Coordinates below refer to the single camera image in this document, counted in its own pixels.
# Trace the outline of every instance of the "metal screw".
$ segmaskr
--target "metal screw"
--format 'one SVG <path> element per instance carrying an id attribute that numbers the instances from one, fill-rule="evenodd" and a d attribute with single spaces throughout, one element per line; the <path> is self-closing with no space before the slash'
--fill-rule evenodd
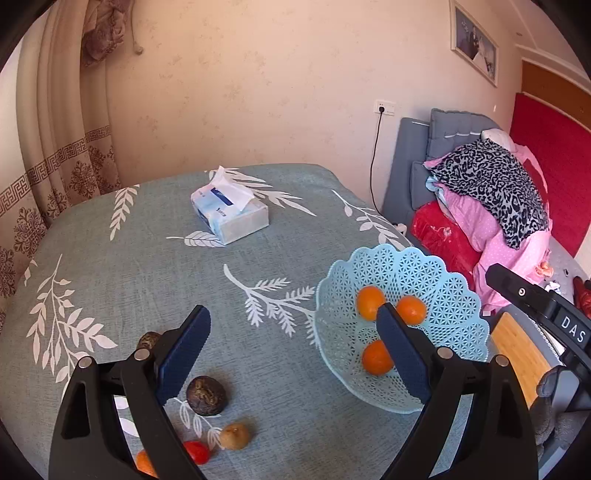
<path id="1" fill-rule="evenodd" d="M 148 350 L 147 348 L 140 348 L 139 350 L 136 350 L 134 353 L 134 358 L 140 361 L 146 360 L 149 356 L 150 350 Z"/>
<path id="2" fill-rule="evenodd" d="M 509 365 L 509 359 L 505 355 L 497 355 L 495 361 L 502 367 L 507 367 Z"/>
<path id="3" fill-rule="evenodd" d="M 91 356 L 83 356 L 80 361 L 78 362 L 78 366 L 80 368 L 88 368 L 92 365 L 92 357 Z"/>
<path id="4" fill-rule="evenodd" d="M 453 351 L 451 348 L 448 348 L 446 346 L 441 346 L 437 349 L 437 354 L 441 357 L 444 358 L 445 360 L 449 360 L 451 357 L 453 357 Z"/>

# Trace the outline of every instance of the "gray pillow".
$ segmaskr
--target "gray pillow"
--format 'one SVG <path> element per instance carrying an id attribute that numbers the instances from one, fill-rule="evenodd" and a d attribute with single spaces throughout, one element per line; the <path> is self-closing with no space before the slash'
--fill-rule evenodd
<path id="1" fill-rule="evenodd" d="M 435 160 L 453 152 L 456 147 L 474 142 L 483 130 L 500 128 L 485 115 L 470 112 L 431 110 L 427 143 L 427 160 Z"/>
<path id="2" fill-rule="evenodd" d="M 415 211 L 435 200 L 435 194 L 425 187 L 428 177 L 429 171 L 423 166 L 423 162 L 413 162 L 410 170 L 410 202 Z"/>

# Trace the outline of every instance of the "fruit basket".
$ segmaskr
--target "fruit basket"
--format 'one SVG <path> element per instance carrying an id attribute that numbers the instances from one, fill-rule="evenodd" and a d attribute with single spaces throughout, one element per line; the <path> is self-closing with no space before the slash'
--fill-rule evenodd
<path id="1" fill-rule="evenodd" d="M 314 334 L 332 373 L 361 400 L 396 413 L 423 407 L 396 368 L 376 377 L 362 367 L 365 346 L 379 338 L 375 322 L 361 318 L 355 306 L 358 291 L 367 285 L 379 287 L 393 305 L 404 295 L 418 297 L 427 306 L 427 317 L 416 328 L 435 346 L 448 346 L 465 359 L 487 359 L 489 326 L 479 316 L 480 299 L 462 275 L 448 273 L 439 257 L 427 257 L 417 248 L 358 248 L 349 260 L 337 260 L 318 285 Z"/>

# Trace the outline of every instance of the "tablecloth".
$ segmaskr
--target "tablecloth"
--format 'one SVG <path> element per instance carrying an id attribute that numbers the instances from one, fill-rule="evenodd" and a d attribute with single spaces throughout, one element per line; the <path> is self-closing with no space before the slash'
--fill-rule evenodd
<path id="1" fill-rule="evenodd" d="M 73 207 L 43 239 L 0 335 L 0 417 L 44 478 L 77 359 L 126 358 L 143 333 L 178 327 L 196 304 L 210 310 L 212 332 L 187 384 L 210 375 L 229 405 L 200 417 L 182 389 L 165 410 L 183 440 L 209 443 L 208 478 L 378 479 L 404 443 L 418 414 L 388 413 L 348 393 L 322 361 L 311 323 L 315 287 L 334 261 L 357 247 L 409 242 L 322 167 L 230 174 L 269 205 L 270 226 L 226 247 L 189 201 L 209 172 Z M 135 454 L 135 425 L 125 399 L 116 403 Z M 435 471 L 450 465 L 469 403 L 462 401 Z M 222 450 L 219 431 L 234 421 L 249 425 L 252 443 Z"/>

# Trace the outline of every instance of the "pink bedding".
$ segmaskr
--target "pink bedding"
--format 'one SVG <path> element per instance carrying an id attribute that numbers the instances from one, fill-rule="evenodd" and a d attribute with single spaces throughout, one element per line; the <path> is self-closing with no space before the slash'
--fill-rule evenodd
<path id="1" fill-rule="evenodd" d="M 538 161 L 529 148 L 516 146 L 517 152 L 514 155 L 528 170 L 538 190 L 543 190 L 543 192 L 540 191 L 540 196 L 546 200 L 547 187 Z M 425 162 L 425 166 L 435 166 L 444 158 Z M 539 173 L 539 178 L 534 178 L 536 173 Z M 485 275 L 491 265 L 500 263 L 534 284 L 538 284 L 544 279 L 536 273 L 535 268 L 541 262 L 547 261 L 550 256 L 548 243 L 552 230 L 551 219 L 549 230 L 530 235 L 522 242 L 519 250 L 515 250 L 507 246 L 499 223 L 480 202 L 472 197 L 455 194 L 445 185 L 440 184 L 440 186 L 443 188 L 447 206 L 454 220 L 468 237 L 472 248 L 482 252 L 482 256 L 473 270 L 473 276 L 475 291 L 482 301 L 484 314 L 509 304 L 499 293 L 486 285 Z M 547 201 L 544 202 L 544 206 L 549 217 L 550 208 Z"/>

